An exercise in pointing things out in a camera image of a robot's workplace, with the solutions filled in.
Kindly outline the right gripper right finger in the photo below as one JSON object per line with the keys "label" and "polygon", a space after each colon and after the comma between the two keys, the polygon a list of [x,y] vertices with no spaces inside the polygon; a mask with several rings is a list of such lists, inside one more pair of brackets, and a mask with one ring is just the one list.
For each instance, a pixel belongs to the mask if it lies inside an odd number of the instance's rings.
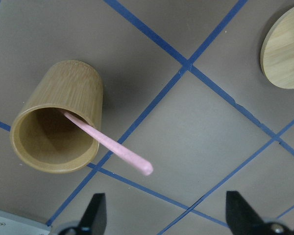
{"label": "right gripper right finger", "polygon": [[278,235],[279,225],[266,223],[238,191],[226,192],[226,223],[234,235]]}

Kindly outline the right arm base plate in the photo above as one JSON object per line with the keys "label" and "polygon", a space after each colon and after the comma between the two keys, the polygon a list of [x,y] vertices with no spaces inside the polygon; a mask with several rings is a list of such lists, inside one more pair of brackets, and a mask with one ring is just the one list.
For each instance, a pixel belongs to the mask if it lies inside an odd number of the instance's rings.
{"label": "right arm base plate", "polygon": [[0,210],[0,235],[49,235],[50,231],[45,224]]}

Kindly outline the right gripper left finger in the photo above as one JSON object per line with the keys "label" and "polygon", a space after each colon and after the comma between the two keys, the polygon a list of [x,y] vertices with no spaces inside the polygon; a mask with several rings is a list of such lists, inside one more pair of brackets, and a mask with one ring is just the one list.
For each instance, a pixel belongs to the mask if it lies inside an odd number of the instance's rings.
{"label": "right gripper left finger", "polygon": [[103,235],[106,229],[106,197],[104,193],[93,195],[78,225],[80,235]]}

